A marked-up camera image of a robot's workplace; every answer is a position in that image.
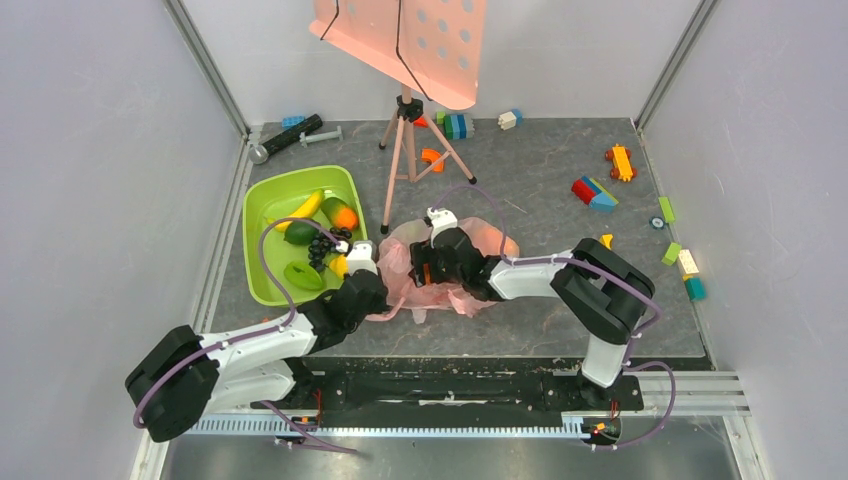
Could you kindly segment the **pink plastic bag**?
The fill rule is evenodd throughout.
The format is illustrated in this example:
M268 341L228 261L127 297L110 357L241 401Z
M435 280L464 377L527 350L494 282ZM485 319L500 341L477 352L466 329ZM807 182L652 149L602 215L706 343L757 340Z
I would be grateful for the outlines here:
M472 244L483 255L498 255L502 231L478 217L468 217L459 221L459 227L469 234ZM389 310L385 313L370 314L370 322L388 322L399 313L411 313L416 324L422 324L432 310L448 311L473 317L480 310L494 305L474 299L459 284L441 283L418 287L410 272L412 270L410 246L415 242L429 239L431 227L423 220L413 220L398 226L379 244L377 267L387 286L386 303Z

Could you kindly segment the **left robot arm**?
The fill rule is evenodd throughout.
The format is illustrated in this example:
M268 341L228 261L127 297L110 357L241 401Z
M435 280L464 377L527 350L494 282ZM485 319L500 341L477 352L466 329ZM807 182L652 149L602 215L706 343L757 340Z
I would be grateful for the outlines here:
M265 323L211 334L189 325L171 329L125 380L134 426L166 442L205 415L260 401L306 405L314 381L303 357L341 343L367 316L388 311L387 298L379 274L358 270L339 288Z

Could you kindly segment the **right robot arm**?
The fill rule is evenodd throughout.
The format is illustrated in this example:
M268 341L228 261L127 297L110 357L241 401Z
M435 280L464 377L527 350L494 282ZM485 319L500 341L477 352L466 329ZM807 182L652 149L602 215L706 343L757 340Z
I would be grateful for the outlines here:
M412 244L410 254L410 275L419 287L457 284L484 302L560 299L589 333L577 392L591 408L617 396L631 339L643 315L659 311L653 282L592 238L559 254L513 258L482 254L464 230L452 227Z

